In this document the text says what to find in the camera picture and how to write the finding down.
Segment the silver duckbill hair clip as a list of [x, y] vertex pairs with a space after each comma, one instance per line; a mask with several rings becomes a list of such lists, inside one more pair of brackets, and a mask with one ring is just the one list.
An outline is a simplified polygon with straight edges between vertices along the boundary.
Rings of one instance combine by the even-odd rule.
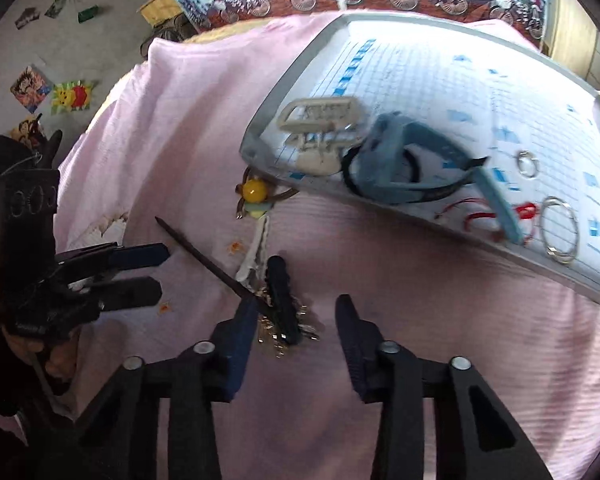
[[270, 217], [265, 214], [257, 220], [251, 244], [235, 274], [236, 281], [252, 290], [257, 288], [264, 275], [269, 232]]

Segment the dark hair stick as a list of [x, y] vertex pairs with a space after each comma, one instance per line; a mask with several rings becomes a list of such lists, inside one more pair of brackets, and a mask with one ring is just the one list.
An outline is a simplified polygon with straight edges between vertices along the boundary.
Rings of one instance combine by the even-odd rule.
[[240, 284], [234, 278], [231, 278], [223, 269], [221, 269], [214, 261], [205, 256], [200, 250], [198, 250], [188, 238], [180, 231], [172, 228], [170, 224], [167, 224], [163, 218], [156, 217], [156, 222], [166, 234], [168, 234], [174, 242], [177, 242], [181, 248], [183, 248], [189, 255], [193, 256], [199, 263], [201, 263], [208, 271], [210, 271], [216, 278], [218, 278], [223, 284], [230, 288], [240, 299], [250, 299], [256, 302], [258, 312], [262, 315], [266, 315], [268, 312], [268, 305], [264, 300], [257, 296], [254, 292], [249, 290], [243, 284]]

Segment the gold chain jewelry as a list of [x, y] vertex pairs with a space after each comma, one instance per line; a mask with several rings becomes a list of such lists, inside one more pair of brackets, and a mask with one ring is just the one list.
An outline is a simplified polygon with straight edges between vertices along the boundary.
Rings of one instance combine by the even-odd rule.
[[[300, 340], [319, 341], [321, 336], [316, 325], [310, 320], [312, 311], [309, 306], [294, 295], [291, 296], [291, 305], [296, 311]], [[270, 346], [273, 356], [278, 360], [286, 356], [291, 347], [287, 335], [283, 333], [272, 318], [268, 318], [264, 314], [259, 315], [257, 343], [262, 347]]]

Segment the black alligator hair clip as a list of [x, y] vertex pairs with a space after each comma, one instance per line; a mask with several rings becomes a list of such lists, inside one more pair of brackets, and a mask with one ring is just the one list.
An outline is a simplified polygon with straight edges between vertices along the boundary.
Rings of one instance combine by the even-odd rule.
[[286, 261], [281, 256], [268, 258], [265, 270], [265, 286], [270, 298], [270, 316], [278, 327], [287, 335], [292, 346], [300, 340], [296, 311], [291, 305], [290, 276]]

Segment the beige hair claw clip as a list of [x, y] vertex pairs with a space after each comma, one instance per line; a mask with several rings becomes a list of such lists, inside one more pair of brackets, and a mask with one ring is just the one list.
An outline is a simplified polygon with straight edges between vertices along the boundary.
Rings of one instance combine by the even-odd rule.
[[276, 126], [288, 134], [286, 148], [294, 148], [294, 168], [314, 177], [338, 174], [343, 155], [363, 140], [358, 131], [363, 107], [353, 96], [298, 99], [278, 114]]

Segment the light blue watch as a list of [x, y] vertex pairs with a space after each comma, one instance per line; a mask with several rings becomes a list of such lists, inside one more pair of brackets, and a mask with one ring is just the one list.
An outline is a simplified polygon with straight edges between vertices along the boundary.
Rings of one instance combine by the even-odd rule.
[[[415, 148], [450, 162], [460, 174], [451, 180], [427, 179]], [[388, 113], [378, 116], [364, 140], [343, 156], [341, 173], [350, 192], [385, 206], [433, 203], [473, 184], [500, 222], [506, 240], [520, 245], [524, 233], [518, 217], [489, 177], [487, 161], [412, 118]]]

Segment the pink bed sheet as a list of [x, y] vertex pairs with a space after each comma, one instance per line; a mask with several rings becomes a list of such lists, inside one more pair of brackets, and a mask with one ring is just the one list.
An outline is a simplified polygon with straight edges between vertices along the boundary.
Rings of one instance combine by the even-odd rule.
[[[111, 90], [61, 166], [61, 249], [125, 217], [126, 244], [181, 230], [225, 270], [253, 225], [235, 217], [248, 122], [334, 14], [278, 18], [211, 44], [159, 41]], [[320, 338], [276, 358], [255, 344], [235, 400], [215, 408], [227, 479], [366, 479], [379, 410], [354, 393], [335, 301], [416, 356], [466, 356], [556, 479], [600, 457], [600, 304], [439, 232], [359, 204], [299, 195], [276, 206], [268, 251], [283, 256]]]

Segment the yellow wooden cabinet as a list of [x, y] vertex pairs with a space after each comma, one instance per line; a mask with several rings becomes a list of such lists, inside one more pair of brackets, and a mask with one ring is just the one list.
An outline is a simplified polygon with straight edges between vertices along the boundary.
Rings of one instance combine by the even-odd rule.
[[137, 10], [151, 26], [157, 27], [182, 13], [178, 0], [148, 0]]

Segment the grey tray with grid paper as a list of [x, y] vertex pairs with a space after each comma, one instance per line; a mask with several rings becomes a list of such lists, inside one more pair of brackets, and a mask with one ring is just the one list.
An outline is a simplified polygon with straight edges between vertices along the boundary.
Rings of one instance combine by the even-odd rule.
[[[473, 184], [437, 202], [385, 206], [350, 192], [341, 168], [330, 177], [297, 171], [296, 150], [286, 148], [276, 118], [293, 100], [330, 96], [358, 99], [363, 140], [378, 116], [400, 113], [485, 157], [524, 242], [506, 240]], [[332, 18], [268, 92], [240, 152], [279, 182], [429, 223], [600, 296], [600, 94], [530, 48], [419, 15]], [[427, 179], [460, 174], [434, 154], [414, 152]]]

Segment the wooden wardrobe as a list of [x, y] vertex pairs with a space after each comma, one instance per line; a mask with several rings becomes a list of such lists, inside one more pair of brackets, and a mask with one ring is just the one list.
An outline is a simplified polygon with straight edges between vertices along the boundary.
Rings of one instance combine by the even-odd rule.
[[600, 30], [578, 0], [548, 0], [543, 52], [600, 91]]

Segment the yellow sun wall sticker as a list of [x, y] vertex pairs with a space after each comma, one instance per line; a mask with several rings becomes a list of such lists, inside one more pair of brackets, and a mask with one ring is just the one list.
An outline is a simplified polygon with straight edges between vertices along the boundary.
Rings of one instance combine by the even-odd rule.
[[77, 112], [88, 110], [91, 106], [94, 82], [88, 80], [66, 81], [55, 84], [50, 102], [50, 114]]

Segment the cartoon wall sticker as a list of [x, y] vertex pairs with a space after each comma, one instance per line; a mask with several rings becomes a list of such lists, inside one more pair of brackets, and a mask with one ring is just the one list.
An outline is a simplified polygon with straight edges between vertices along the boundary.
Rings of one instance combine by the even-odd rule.
[[31, 114], [46, 99], [50, 90], [50, 82], [33, 66], [27, 66], [10, 87], [10, 93]]

